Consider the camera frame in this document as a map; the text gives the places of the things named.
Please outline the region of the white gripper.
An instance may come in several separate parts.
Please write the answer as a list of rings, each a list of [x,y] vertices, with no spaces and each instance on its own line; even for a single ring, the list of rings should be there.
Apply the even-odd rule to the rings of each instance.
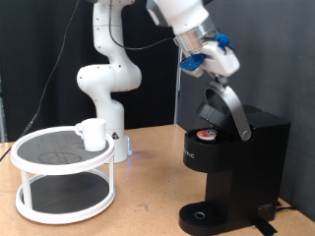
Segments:
[[[209,73],[217,74],[215,81],[222,86],[228,84],[228,77],[240,67],[240,63],[231,49],[222,50],[216,41],[209,41],[203,46],[205,56],[201,68]]]

